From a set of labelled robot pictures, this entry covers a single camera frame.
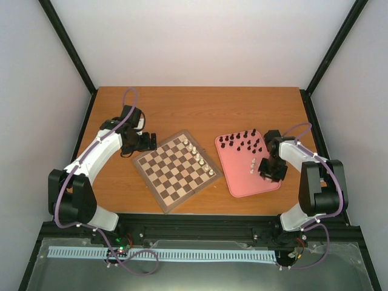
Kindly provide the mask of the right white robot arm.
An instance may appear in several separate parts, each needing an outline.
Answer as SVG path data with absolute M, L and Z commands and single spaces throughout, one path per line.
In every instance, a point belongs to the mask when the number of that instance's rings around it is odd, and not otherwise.
M 300 173 L 298 203 L 279 217 L 283 231 L 307 230 L 311 224 L 347 209 L 349 199 L 341 161 L 323 158 L 277 130 L 268 131 L 264 142 L 269 157 L 263 158 L 258 168 L 263 179 L 284 180 L 288 165 Z

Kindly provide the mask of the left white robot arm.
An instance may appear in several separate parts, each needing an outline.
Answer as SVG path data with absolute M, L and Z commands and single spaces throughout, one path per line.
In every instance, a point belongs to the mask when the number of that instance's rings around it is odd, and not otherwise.
M 142 110 L 125 105 L 121 115 L 104 121 L 91 144 L 71 164 L 48 176 L 48 210 L 60 228 L 88 225 L 105 230 L 113 244 L 125 240 L 119 216 L 99 206 L 92 189 L 98 173 L 113 154 L 122 157 L 156 149 L 156 135 L 144 131 Z

